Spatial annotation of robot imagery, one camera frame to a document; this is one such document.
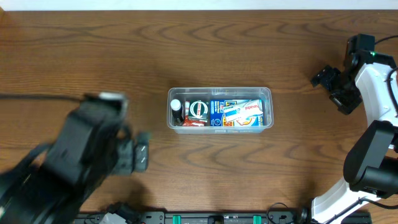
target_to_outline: white backdrop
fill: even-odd
[[[0,0],[5,11],[398,9],[398,0]]]

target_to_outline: bottle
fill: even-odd
[[[172,107],[173,117],[177,120],[178,123],[184,121],[182,117],[182,105],[181,102],[177,99],[174,99],[170,102],[170,106]]]

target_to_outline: blue box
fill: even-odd
[[[210,101],[210,126],[243,127],[243,126],[264,126],[264,115],[254,115],[244,119],[226,122],[224,107],[245,103],[250,100],[211,100]]]

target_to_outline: green tape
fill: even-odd
[[[181,224],[181,216],[173,215],[173,224]]]
[[[261,224],[261,216],[253,215],[253,224]]]

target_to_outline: clear plastic bin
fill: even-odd
[[[210,100],[262,100],[264,112],[264,126],[248,127],[185,127],[177,126],[172,116],[170,102],[180,100],[184,105],[185,100],[210,101]],[[178,134],[242,134],[261,133],[274,124],[274,111],[272,108],[271,91],[266,87],[197,87],[197,88],[171,88],[167,98],[167,125]]]

